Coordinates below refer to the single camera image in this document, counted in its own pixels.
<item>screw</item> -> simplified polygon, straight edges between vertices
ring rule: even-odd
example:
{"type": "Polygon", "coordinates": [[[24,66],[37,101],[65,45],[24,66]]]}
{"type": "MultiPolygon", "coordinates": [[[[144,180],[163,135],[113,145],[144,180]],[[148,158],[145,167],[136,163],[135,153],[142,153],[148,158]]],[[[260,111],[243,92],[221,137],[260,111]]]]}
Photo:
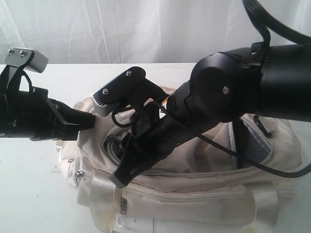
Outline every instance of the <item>screw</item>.
{"type": "Polygon", "coordinates": [[[109,94],[109,91],[108,91],[107,88],[104,88],[104,89],[103,89],[103,94],[104,94],[104,95],[108,95],[108,94],[109,94]]]}
{"type": "Polygon", "coordinates": [[[229,88],[227,86],[223,87],[223,93],[227,95],[229,93],[229,88]]]}
{"type": "Polygon", "coordinates": [[[26,55],[26,51],[24,51],[24,50],[21,50],[19,53],[20,53],[22,56],[26,55]]]}

